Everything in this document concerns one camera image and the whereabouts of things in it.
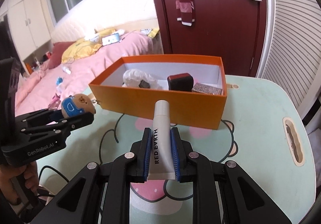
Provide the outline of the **person's left hand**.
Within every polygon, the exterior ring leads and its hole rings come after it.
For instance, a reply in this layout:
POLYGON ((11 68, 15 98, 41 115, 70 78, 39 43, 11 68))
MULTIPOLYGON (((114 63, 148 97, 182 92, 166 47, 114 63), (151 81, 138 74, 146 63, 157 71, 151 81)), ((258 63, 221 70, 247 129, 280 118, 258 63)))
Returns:
POLYGON ((19 191, 25 186, 27 190, 37 195, 39 186, 37 162, 31 162, 22 167, 1 165, 1 192, 5 199, 13 206, 21 201, 19 191))

